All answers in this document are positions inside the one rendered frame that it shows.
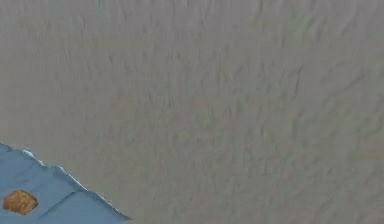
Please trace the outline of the brown lumpy object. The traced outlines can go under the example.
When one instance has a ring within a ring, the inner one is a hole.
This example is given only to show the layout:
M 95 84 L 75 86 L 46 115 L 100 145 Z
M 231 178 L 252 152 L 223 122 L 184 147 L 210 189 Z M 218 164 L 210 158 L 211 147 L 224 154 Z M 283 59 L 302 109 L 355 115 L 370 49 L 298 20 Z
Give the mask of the brown lumpy object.
M 24 190 L 15 190 L 3 198 L 3 209 L 27 215 L 38 206 L 38 200 Z

